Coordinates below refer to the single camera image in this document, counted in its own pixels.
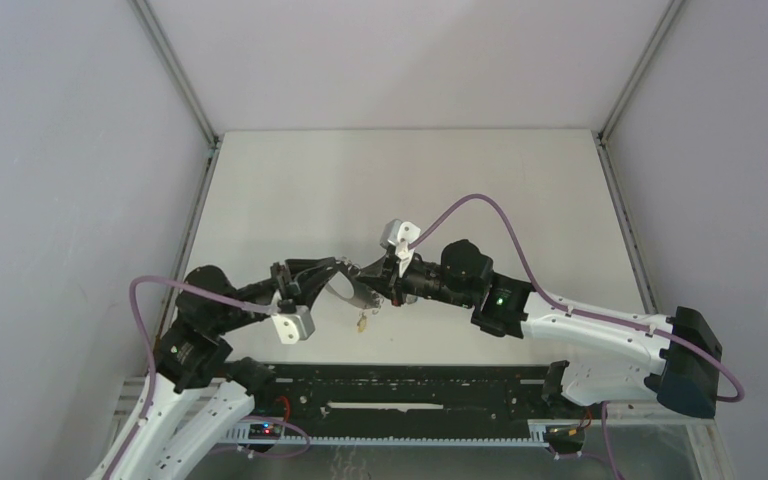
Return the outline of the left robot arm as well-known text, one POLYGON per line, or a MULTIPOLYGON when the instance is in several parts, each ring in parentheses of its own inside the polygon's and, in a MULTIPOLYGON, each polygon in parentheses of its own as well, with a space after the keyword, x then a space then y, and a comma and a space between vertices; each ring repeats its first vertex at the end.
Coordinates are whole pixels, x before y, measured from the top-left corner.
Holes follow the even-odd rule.
POLYGON ((142 335, 139 286, 177 290, 177 315, 156 343, 144 343, 148 371, 136 406, 91 478, 182 479, 225 430, 249 414, 271 412, 276 390, 267 383, 267 368, 251 358, 231 361, 226 334, 267 321, 281 343, 306 341, 315 331, 312 310, 320 293, 335 276, 353 280, 358 271, 326 257, 276 262, 266 279, 244 287, 233 286, 215 265, 198 267, 182 281, 133 280, 129 301, 142 335))

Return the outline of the key with yellow tag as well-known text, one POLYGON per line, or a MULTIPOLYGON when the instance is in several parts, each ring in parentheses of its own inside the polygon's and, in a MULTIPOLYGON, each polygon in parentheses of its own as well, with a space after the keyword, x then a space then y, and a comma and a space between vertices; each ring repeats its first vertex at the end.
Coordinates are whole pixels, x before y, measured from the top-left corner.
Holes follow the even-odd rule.
POLYGON ((361 314, 357 322, 357 332, 362 333, 367 327, 367 317, 361 314))

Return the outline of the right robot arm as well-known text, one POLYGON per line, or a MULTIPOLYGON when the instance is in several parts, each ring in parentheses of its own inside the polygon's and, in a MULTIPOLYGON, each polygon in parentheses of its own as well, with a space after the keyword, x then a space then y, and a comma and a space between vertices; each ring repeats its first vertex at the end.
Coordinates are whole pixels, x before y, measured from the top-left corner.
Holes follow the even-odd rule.
POLYGON ((688 307, 672 315, 603 310, 548 302, 529 282, 494 272, 493 261, 467 240, 447 245, 438 263, 393 247, 356 280, 401 306, 408 297, 471 310, 471 322, 496 337, 547 339, 608 354, 606 363, 557 362, 560 374, 541 392, 545 411, 566 418, 580 406, 655 400, 676 413, 709 419, 718 402, 722 346, 704 316, 688 307))

